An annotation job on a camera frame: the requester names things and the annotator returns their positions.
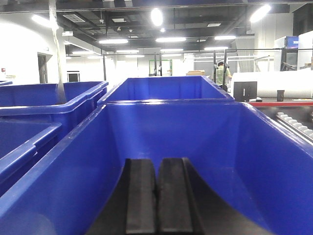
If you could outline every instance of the ceiling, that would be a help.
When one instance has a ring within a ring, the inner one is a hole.
[[[164,23],[155,27],[151,22],[151,9],[118,9],[59,12],[58,23],[64,30],[73,31],[73,35],[105,51],[132,48],[173,48],[185,51],[202,50],[204,47],[227,46],[228,41],[216,41],[218,35],[250,36],[249,16],[259,6],[232,5],[184,8],[162,8]],[[270,13],[287,13],[288,4],[272,6]],[[81,22],[72,22],[69,15]],[[221,24],[208,27],[209,24]],[[185,37],[181,43],[157,43],[160,37]],[[105,39],[128,39],[124,45],[100,45]]]
[[[73,36],[105,51],[135,48],[182,48],[199,51],[204,47],[227,46],[232,41],[216,41],[217,35],[250,36],[250,15],[258,2],[288,0],[57,0],[58,24]],[[45,17],[48,0],[0,0],[0,12],[39,12]],[[164,22],[155,27],[151,6],[158,5]],[[272,4],[271,13],[289,13],[290,4]],[[208,27],[219,23],[220,26]],[[186,37],[181,43],[157,43],[159,37]],[[128,39],[124,45],[101,45],[100,40]],[[67,53],[74,47],[68,46]]]

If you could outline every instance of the blue bin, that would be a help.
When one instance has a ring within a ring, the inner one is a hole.
[[[12,81],[0,81],[0,86],[10,85],[10,84],[12,84]]]
[[[59,122],[61,139],[95,108],[107,92],[107,82],[71,82],[64,89],[68,102],[57,104],[56,84],[0,86],[0,117]]]
[[[0,196],[56,143],[60,123],[0,121]]]
[[[126,158],[149,158],[157,172],[168,157],[188,157],[273,233],[313,234],[312,145],[247,104],[197,100],[98,107],[0,198],[0,234],[84,234]]]
[[[99,101],[205,99],[234,101],[229,94],[205,76],[128,78]]]

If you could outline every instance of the black pole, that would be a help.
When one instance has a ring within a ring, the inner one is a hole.
[[[106,80],[107,80],[106,59],[105,59],[104,53],[102,52],[102,49],[101,49],[101,55],[102,55],[102,57],[103,57],[103,78],[104,78],[104,80],[106,81]]]
[[[216,51],[213,51],[213,71],[214,71],[214,74],[213,74],[213,82],[216,83]]]
[[[226,71],[227,71],[226,61],[227,61],[227,49],[225,50],[225,53],[224,53],[224,72],[223,72],[223,85],[222,85],[222,89],[227,92],[227,86],[225,85]]]
[[[162,54],[160,53],[159,55],[160,55],[160,64],[159,64],[160,65],[159,66],[160,67],[160,76],[162,76]]]
[[[155,53],[155,76],[157,76],[157,54]]]

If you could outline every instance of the bin rim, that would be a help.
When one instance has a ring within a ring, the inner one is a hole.
[[[0,220],[2,216],[5,215],[6,211],[14,206],[14,203],[18,201],[27,190],[29,190],[32,184],[38,180],[39,176],[56,161],[64,149],[75,140],[82,130],[84,130],[105,107],[106,105],[96,108],[0,197]]]
[[[10,85],[13,84],[12,81],[0,81],[0,86]]]
[[[69,100],[65,104],[54,104],[54,105],[41,105],[41,106],[6,106],[0,107],[0,116],[11,116],[11,115],[37,115],[37,114],[65,114],[72,112],[77,107],[82,105],[85,100],[92,98],[92,93],[95,90],[103,90],[108,85],[108,82],[100,82],[98,85],[88,89],[81,93],[75,98]]]
[[[212,87],[217,90],[218,92],[220,92],[224,98],[200,98],[200,99],[159,99],[159,100],[169,100],[169,101],[174,101],[174,100],[210,100],[211,102],[215,102],[215,101],[222,101],[222,102],[234,102],[235,98],[232,97],[230,94],[228,94],[226,91],[224,91],[222,88],[220,88],[216,83],[214,83],[211,79],[207,78],[206,76],[200,76],[200,75],[192,75],[192,76],[169,76],[169,77],[163,77],[163,76],[154,76],[154,77],[129,77],[129,78],[125,78],[124,80],[122,80],[121,82],[119,82],[118,84],[116,84],[110,91],[108,91],[104,96],[102,96],[98,101],[97,101],[97,105],[101,106],[102,104],[105,103],[114,103],[114,102],[129,102],[129,101],[134,101],[134,102],[146,102],[148,100],[116,100],[116,101],[107,101],[106,99],[111,96],[120,86],[123,85],[123,83],[125,83],[127,80],[135,80],[135,79],[147,79],[147,78],[156,78],[156,79],[175,79],[175,78],[180,78],[180,77],[201,77],[203,78],[207,83],[209,83],[210,85],[212,85]]]
[[[4,120],[2,123],[23,123],[32,125],[45,124],[47,127],[34,135],[32,138],[26,140],[24,143],[4,155],[0,159],[0,184],[10,177],[20,167],[15,167],[22,163],[28,162],[31,157],[36,153],[36,149],[39,149],[53,137],[56,137],[61,131],[61,124],[58,122],[34,122],[34,121],[19,121],[19,120]]]

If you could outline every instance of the fluorescent light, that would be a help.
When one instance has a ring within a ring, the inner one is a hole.
[[[181,48],[177,49],[161,49],[162,52],[174,52],[174,51],[183,51]]]
[[[145,57],[144,55],[126,55],[126,58],[142,58]]]
[[[226,50],[228,47],[206,47],[204,50]]]
[[[181,56],[181,54],[163,54],[162,57],[175,57],[175,56]]]
[[[255,23],[261,20],[268,12],[270,11],[270,5],[264,5],[254,12],[250,18],[252,23]]]
[[[73,36],[73,31],[64,31],[64,32],[62,33],[62,36],[63,36],[63,37]]]
[[[99,41],[100,44],[125,44],[128,43],[127,39],[107,39]]]
[[[80,18],[79,16],[75,15],[75,14],[65,14],[63,15],[65,18],[67,18],[68,20],[74,22],[74,23],[83,23],[86,22],[85,20],[83,20],[82,18]]]
[[[221,25],[221,23],[210,23],[207,25],[207,27],[218,27],[220,25]]]
[[[214,39],[215,40],[233,40],[233,39],[236,39],[236,36],[232,36],[232,35],[216,36]]]
[[[184,42],[186,38],[157,38],[156,42],[158,43],[176,43],[176,42]]]
[[[117,53],[138,53],[139,50],[117,50]]]
[[[102,55],[93,55],[93,56],[88,56],[87,59],[103,59]]]
[[[81,51],[73,51],[72,54],[74,55],[90,55],[90,54],[94,54],[94,51],[91,50],[81,50]]]
[[[56,28],[58,29],[59,26],[58,24],[56,23],[56,21],[54,23],[51,23],[50,20],[44,18],[44,17],[41,17],[41,16],[38,16],[38,15],[33,15],[33,17],[31,18],[34,22],[44,26],[44,27],[48,27],[48,28]]]
[[[155,8],[151,11],[151,20],[152,20],[152,23],[155,25],[155,26],[160,26],[162,25],[163,23],[163,16],[162,16],[162,12]]]
[[[112,21],[114,23],[124,23],[126,20],[124,18],[113,18]]]

